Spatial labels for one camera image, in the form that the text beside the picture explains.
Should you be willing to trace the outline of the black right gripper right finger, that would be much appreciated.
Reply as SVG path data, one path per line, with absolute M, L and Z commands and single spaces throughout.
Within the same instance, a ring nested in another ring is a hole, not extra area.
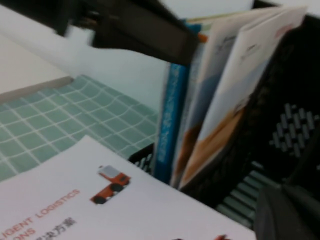
M 265 187 L 252 228 L 257 240 L 318 240 L 320 201 L 296 186 Z

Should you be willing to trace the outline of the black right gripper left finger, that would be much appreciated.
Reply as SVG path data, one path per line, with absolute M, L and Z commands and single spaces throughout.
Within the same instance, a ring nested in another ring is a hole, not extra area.
M 197 34 L 157 0 L 99 0 L 101 18 L 92 47 L 138 52 L 186 66 L 199 44 Z

